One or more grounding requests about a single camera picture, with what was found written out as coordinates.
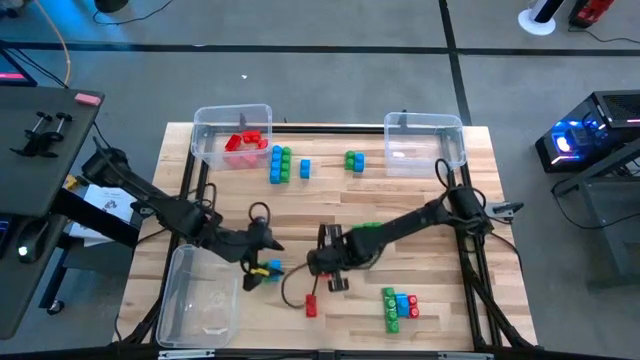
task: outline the transparent storage container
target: transparent storage container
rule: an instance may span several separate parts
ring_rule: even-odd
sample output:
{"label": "transparent storage container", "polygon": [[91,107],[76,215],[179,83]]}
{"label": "transparent storage container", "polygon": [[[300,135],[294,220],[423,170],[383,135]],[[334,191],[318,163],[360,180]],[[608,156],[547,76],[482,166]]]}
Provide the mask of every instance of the transparent storage container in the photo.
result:
{"label": "transparent storage container", "polygon": [[213,252],[181,245],[174,252],[156,330],[167,348],[222,348],[236,331],[239,267]]}
{"label": "transparent storage container", "polygon": [[[265,104],[226,105],[203,107],[196,111],[191,135],[191,153],[212,170],[253,169],[266,167],[271,151],[271,108]],[[264,149],[244,141],[237,151],[226,151],[232,135],[243,131],[259,130],[267,139]]]}
{"label": "transparent storage container", "polygon": [[462,122],[453,115],[389,113],[384,146],[388,176],[433,177],[439,158],[452,168],[467,161]]}

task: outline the wooden table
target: wooden table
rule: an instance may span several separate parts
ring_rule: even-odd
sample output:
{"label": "wooden table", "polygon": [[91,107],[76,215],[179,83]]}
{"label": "wooden table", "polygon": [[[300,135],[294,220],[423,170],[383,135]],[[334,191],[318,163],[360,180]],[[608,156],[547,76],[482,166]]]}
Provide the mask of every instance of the wooden table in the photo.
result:
{"label": "wooden table", "polygon": [[[190,144],[192,124],[167,125],[153,183],[169,194],[179,192]],[[488,201],[502,201],[502,186],[486,127],[464,129],[468,164],[474,187]],[[289,146],[294,159],[291,183],[271,185],[266,169],[209,173],[218,187],[216,210],[223,225],[246,228],[247,209],[255,201],[272,211],[274,236],[285,252],[264,251],[262,259],[280,258],[284,270],[305,262],[315,247],[320,223],[346,226],[388,221],[414,210],[443,191],[435,179],[389,178],[384,165],[382,135],[274,134],[274,143]],[[364,152],[367,168],[358,178],[343,168],[346,150]],[[311,159],[310,180],[298,176],[301,158]],[[192,186],[196,187],[198,166]],[[495,224],[495,232],[509,241],[509,226]],[[160,229],[155,220],[144,223],[140,236]],[[131,333],[158,297],[170,234],[165,232],[136,248],[124,293],[118,327]],[[487,236],[485,251],[496,302],[525,339],[536,342],[518,259],[511,249]],[[370,271],[350,271],[351,289],[329,293],[318,286],[315,319],[304,310],[287,307],[279,285],[261,285],[242,292],[238,301],[239,330],[230,348],[329,348],[341,350],[472,350],[460,262],[452,228],[437,226],[386,247]],[[287,282],[288,298],[303,303],[313,278],[300,271]],[[401,319],[400,333],[385,332],[381,288],[416,294],[420,319]],[[485,339],[486,313],[478,306]]]}

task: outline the black desk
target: black desk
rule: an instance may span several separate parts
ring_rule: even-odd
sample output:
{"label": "black desk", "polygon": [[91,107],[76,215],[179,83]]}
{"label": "black desk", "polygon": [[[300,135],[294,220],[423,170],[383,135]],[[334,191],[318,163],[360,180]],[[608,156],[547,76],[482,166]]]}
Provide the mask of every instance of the black desk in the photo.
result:
{"label": "black desk", "polygon": [[[61,189],[99,110],[99,107],[77,103],[74,98],[78,92],[0,87],[0,214],[12,217],[10,233],[4,240],[5,251],[0,258],[0,339],[15,333],[53,250],[60,245],[58,240],[68,219],[130,247],[135,247],[137,241],[136,228]],[[81,92],[104,99],[100,93]],[[51,151],[59,155],[57,158],[27,158],[9,150],[26,144],[24,130],[34,127],[38,121],[37,111],[54,117],[46,129],[43,130],[42,125],[39,132],[56,130],[57,112],[73,116],[71,123],[63,125],[64,140],[51,147]],[[15,250],[20,230],[25,222],[43,216],[49,216],[50,222],[43,254],[32,264],[20,263]],[[64,271],[54,271],[45,292],[48,298],[43,298],[41,304],[52,301],[51,294],[55,296],[63,276]]]}

